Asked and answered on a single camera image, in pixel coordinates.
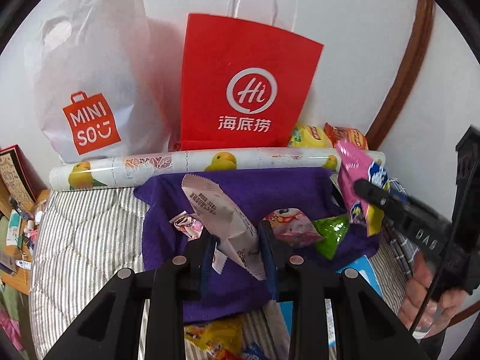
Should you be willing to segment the pink Hi snack packet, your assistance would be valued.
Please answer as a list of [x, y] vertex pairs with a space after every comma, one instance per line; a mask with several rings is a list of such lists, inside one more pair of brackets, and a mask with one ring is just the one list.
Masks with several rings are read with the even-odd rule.
[[264, 220], [269, 222], [278, 240], [286, 242], [294, 249], [310, 246], [323, 240], [312, 221], [298, 208], [275, 210]]

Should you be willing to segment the rolled lemon print mat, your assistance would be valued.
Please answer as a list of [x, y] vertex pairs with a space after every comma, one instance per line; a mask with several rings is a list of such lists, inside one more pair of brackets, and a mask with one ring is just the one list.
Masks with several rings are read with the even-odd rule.
[[323, 167], [337, 171], [340, 164], [341, 157], [335, 149], [187, 150], [82, 160], [58, 166], [49, 172], [49, 185], [59, 192], [129, 188], [163, 174], [284, 167]]

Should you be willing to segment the purple towel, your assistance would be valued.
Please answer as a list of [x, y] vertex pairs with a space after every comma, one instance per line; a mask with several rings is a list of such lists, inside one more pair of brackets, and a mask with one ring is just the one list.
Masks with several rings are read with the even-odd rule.
[[271, 295], [259, 247], [260, 222], [279, 209], [298, 209], [312, 221], [344, 214], [332, 200], [330, 175], [322, 168], [304, 167], [150, 178], [134, 190], [149, 206], [142, 234], [145, 269], [154, 270], [184, 252], [188, 238], [171, 221], [181, 213], [194, 214], [220, 239], [227, 260], [221, 273], [211, 273], [203, 300], [185, 302], [185, 323], [264, 306]]

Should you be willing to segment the red snack packet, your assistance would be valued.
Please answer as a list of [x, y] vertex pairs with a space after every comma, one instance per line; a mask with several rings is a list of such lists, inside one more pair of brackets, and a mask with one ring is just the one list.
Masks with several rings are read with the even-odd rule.
[[243, 360], [241, 356], [231, 353], [227, 349], [221, 349], [220, 351], [211, 354], [209, 358], [213, 360]]

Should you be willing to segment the red Haidilao paper bag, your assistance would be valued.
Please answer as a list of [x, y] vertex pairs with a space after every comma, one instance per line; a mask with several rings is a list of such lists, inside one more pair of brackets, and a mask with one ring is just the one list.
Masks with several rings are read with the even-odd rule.
[[284, 147], [307, 99], [323, 45], [294, 30], [191, 13], [181, 70], [182, 150]]

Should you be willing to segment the brown patterned box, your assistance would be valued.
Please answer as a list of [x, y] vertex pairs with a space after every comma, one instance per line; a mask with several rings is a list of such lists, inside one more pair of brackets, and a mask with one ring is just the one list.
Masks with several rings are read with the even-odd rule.
[[31, 210], [45, 184], [18, 145], [1, 149], [1, 179], [9, 194]]

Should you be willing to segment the white long snack packet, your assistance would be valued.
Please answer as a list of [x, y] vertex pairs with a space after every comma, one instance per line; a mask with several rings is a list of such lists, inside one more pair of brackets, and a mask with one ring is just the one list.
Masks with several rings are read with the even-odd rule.
[[220, 239], [219, 251], [258, 281], [265, 280], [258, 232], [219, 184], [187, 174], [181, 188], [203, 226]]

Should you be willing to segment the grey checked folded cloth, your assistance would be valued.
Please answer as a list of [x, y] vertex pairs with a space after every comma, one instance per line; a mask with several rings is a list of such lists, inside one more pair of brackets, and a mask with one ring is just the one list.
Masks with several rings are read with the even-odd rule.
[[418, 248], [389, 224], [382, 229], [379, 254], [382, 263], [381, 287], [384, 299], [395, 314], [400, 310], [407, 282], [413, 277], [413, 260]]

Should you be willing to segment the pink yellow snack packet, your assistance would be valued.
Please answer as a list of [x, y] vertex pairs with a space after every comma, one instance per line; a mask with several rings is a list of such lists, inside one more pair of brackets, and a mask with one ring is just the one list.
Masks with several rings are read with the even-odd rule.
[[366, 236], [380, 233], [384, 213], [369, 202], [378, 189], [389, 191], [389, 177], [382, 162], [347, 140], [336, 145], [341, 160], [338, 185], [351, 224], [363, 225]]

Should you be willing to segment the striped mattress pad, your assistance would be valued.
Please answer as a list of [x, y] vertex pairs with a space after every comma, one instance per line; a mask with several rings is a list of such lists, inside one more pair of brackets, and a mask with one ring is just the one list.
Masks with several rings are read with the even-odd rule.
[[[133, 188], [51, 191], [40, 224], [29, 285], [29, 318], [38, 359], [120, 268], [144, 271], [148, 205]], [[406, 279], [390, 242], [370, 259], [382, 297], [397, 313]], [[268, 359], [287, 359], [290, 335], [272, 302], [241, 317], [242, 348], [255, 343]]]

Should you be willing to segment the white Miniso plastic bag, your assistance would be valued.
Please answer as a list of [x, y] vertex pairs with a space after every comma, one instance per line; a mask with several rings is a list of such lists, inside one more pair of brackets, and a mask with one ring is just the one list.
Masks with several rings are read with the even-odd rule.
[[65, 0], [24, 63], [39, 127], [63, 163], [168, 149], [143, 0]]

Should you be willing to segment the pink white floral packet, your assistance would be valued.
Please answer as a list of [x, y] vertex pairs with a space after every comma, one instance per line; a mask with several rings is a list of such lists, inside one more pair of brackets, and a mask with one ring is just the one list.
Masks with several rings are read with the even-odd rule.
[[189, 241], [197, 240], [202, 235], [203, 224], [194, 214], [182, 211], [169, 222], [176, 230], [185, 234]]

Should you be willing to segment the yellow chips bag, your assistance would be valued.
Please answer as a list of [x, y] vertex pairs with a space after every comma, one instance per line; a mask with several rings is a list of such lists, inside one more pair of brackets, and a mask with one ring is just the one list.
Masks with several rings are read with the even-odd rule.
[[332, 149], [333, 144], [321, 127], [297, 124], [289, 138], [289, 147]]

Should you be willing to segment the brown door frame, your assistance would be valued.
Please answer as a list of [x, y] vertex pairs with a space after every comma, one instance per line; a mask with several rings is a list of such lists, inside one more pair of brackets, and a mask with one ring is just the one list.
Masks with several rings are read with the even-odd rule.
[[417, 0], [412, 31], [399, 69], [366, 133], [368, 147], [371, 150], [377, 150], [383, 143], [413, 90], [431, 40], [434, 16], [434, 0]]

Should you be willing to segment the green snack packet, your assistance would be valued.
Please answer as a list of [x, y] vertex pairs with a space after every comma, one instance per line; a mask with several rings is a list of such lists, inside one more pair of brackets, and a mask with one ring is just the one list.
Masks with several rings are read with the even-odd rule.
[[347, 214], [316, 219], [312, 224], [321, 237], [319, 241], [313, 244], [316, 252], [324, 258], [332, 260], [339, 244], [343, 241], [350, 227], [350, 220]]

